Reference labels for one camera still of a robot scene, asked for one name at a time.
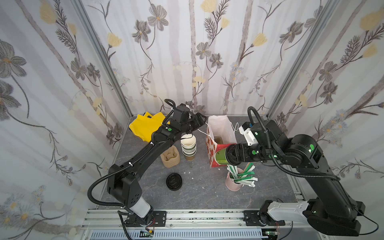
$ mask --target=yellow bag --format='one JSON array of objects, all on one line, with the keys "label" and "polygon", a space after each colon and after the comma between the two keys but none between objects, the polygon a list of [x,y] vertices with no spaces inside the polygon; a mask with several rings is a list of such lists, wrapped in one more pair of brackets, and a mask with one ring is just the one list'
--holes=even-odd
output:
[{"label": "yellow bag", "polygon": [[152,133],[159,129],[164,118],[165,116],[162,113],[156,113],[153,116],[149,112],[146,112],[144,116],[138,114],[137,118],[129,125],[129,128],[133,134],[143,139],[143,141],[150,142]]}]

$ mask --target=gray marble surface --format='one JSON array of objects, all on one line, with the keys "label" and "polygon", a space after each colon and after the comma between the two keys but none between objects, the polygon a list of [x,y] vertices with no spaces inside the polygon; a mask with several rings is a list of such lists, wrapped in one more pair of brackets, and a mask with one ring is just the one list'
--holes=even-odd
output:
[{"label": "gray marble surface", "polygon": [[[248,121],[248,117],[229,117],[233,125]],[[180,153],[180,163],[172,168],[164,167],[160,157],[147,169],[139,184],[143,190],[143,198],[155,209],[228,209],[259,208],[265,200],[280,198],[284,202],[295,202],[295,196],[285,173],[277,167],[267,167],[254,163],[256,187],[244,186],[240,190],[230,191],[225,185],[226,167],[210,168],[205,135],[195,131],[197,152],[195,160],[186,161],[182,155],[180,141],[175,143]],[[237,131],[238,143],[245,143],[245,138]],[[127,161],[146,145],[128,130],[122,142],[116,164]],[[246,163],[239,165],[244,169]],[[171,173],[178,173],[183,185],[178,191],[171,191],[166,186],[166,178]],[[101,198],[105,202],[116,202],[116,199],[105,192]],[[119,207],[100,206],[99,209],[117,209]]]}]

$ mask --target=stack of paper cups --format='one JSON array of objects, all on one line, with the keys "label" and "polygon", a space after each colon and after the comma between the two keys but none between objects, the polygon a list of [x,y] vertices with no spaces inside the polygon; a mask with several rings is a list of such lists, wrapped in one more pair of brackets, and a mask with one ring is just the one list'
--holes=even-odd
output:
[{"label": "stack of paper cups", "polygon": [[196,137],[192,134],[185,134],[181,137],[181,148],[187,161],[195,159],[196,154]]}]

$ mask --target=black plastic lid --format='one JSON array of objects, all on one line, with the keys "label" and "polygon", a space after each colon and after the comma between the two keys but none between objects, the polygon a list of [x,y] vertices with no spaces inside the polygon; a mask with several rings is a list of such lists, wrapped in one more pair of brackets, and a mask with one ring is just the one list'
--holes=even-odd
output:
[{"label": "black plastic lid", "polygon": [[167,187],[172,191],[177,191],[181,188],[183,180],[180,174],[172,173],[167,177]]}]

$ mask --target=floral wallpaper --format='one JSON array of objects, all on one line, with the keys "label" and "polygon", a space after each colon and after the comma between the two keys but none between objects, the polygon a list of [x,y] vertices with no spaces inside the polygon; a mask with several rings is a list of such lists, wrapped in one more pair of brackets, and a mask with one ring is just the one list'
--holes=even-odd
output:
[{"label": "floral wallpaper", "polygon": [[80,239],[95,208],[128,118],[90,46],[70,2],[0,3],[2,238]]},{"label": "floral wallpaper", "polygon": [[82,0],[134,114],[267,114],[322,0]]},{"label": "floral wallpaper", "polygon": [[[348,194],[363,201],[366,216],[380,226],[383,53],[383,2],[341,1],[273,117],[289,137],[307,134],[317,140]],[[300,182],[307,197],[314,197],[308,183]],[[358,220],[361,233],[374,229],[370,222]],[[382,234],[379,228],[360,238],[381,239]]]}]

